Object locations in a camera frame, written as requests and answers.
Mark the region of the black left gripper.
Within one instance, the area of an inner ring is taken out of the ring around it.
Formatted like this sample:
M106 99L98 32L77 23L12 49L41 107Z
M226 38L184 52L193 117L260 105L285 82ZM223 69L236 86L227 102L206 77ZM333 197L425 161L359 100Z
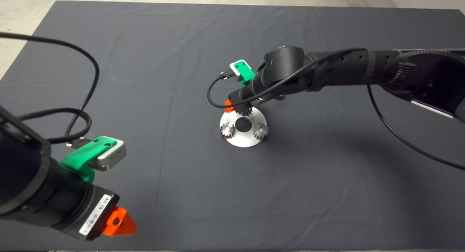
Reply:
M93 241L106 236L133 235L138 225L129 212L116 206L120 196L109 189L85 182L83 200L64 221L53 226L75 239Z

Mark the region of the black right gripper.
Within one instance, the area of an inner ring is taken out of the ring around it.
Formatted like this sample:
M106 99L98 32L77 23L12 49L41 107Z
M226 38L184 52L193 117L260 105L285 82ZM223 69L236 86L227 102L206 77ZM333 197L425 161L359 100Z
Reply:
M224 102L224 105L227 106L224 108L224 112L231 113L236 111L238 113L242 113L247 111L249 108L261 105L263 102L260 99L250 99L261 92L263 92L263 88L247 86L229 93L228 100ZM246 101L246 103L239 106L231 106L232 104L237 104L241 101Z

